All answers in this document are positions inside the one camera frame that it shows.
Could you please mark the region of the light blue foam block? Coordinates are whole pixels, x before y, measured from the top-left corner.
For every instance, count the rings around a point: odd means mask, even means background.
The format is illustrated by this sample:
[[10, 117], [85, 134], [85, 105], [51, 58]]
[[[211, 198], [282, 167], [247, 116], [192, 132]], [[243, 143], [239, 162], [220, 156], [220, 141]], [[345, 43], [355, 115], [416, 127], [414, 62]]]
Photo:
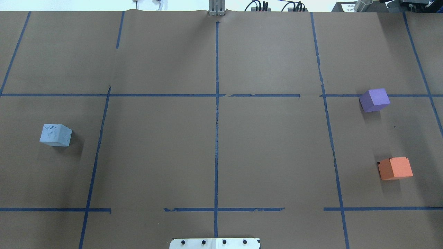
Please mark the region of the light blue foam block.
[[73, 130], [62, 124], [46, 123], [39, 141], [52, 147], [68, 147], [72, 134]]

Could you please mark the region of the purple foam block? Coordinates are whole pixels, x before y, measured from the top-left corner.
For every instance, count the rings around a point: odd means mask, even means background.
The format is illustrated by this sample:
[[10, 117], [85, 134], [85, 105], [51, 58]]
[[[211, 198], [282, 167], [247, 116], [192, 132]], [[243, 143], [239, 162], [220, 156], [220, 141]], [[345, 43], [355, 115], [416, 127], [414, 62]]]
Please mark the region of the purple foam block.
[[370, 89], [359, 96], [364, 112], [376, 112], [391, 104], [385, 88]]

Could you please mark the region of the orange foam block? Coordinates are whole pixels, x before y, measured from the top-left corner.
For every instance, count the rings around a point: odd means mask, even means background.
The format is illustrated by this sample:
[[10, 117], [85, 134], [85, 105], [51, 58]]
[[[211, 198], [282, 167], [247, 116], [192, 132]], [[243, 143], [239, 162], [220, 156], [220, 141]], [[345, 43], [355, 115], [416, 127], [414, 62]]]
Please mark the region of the orange foam block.
[[413, 172], [407, 157], [386, 158], [378, 162], [381, 180], [397, 180], [413, 177]]

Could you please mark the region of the brown paper table cover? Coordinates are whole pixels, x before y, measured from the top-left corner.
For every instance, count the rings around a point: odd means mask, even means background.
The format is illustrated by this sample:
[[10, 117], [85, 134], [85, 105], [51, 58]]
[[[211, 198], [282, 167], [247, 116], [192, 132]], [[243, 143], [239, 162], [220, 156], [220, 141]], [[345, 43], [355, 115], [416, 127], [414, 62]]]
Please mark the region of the brown paper table cover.
[[2, 11], [1, 248], [214, 237], [441, 249], [442, 14]]

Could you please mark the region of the black power strip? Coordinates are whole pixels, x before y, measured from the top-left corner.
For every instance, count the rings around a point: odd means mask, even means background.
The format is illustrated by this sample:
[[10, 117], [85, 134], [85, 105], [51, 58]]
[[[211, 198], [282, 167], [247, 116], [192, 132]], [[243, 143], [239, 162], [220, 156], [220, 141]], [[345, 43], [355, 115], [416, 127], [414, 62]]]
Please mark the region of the black power strip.
[[247, 8], [245, 8], [245, 11], [250, 8], [252, 12], [268, 12], [271, 11], [271, 8], [269, 7], [269, 2], [267, 1], [259, 1], [259, 0], [253, 0], [251, 1]]
[[286, 6], [288, 6], [289, 4], [292, 4], [292, 7], [288, 7], [288, 11], [289, 12], [307, 12], [308, 9], [306, 8], [305, 4], [302, 3], [301, 1], [298, 2], [288, 2]]

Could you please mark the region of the silver metal cup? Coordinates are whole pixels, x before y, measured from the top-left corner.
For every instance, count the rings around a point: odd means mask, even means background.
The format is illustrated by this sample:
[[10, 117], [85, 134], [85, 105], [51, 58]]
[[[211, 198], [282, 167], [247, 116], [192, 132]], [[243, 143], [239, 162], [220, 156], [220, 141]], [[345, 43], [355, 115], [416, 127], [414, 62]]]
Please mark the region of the silver metal cup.
[[369, 9], [370, 5], [372, 5], [372, 3], [373, 0], [357, 0], [354, 5], [353, 11], [366, 12]]

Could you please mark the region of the aluminium frame post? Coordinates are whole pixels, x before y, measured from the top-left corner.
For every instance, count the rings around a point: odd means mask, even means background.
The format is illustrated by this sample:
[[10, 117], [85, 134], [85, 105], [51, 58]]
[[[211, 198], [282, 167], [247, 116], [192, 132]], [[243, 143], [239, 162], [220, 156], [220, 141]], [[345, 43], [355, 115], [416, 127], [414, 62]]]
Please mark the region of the aluminium frame post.
[[209, 16], [224, 16], [226, 14], [225, 0], [209, 0]]

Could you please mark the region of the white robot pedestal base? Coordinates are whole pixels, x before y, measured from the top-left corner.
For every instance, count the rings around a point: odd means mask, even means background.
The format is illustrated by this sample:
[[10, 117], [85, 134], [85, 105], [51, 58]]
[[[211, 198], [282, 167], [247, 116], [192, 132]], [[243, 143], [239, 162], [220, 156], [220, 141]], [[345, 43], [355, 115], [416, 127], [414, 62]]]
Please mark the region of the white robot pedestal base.
[[258, 238], [177, 238], [170, 249], [260, 249]]

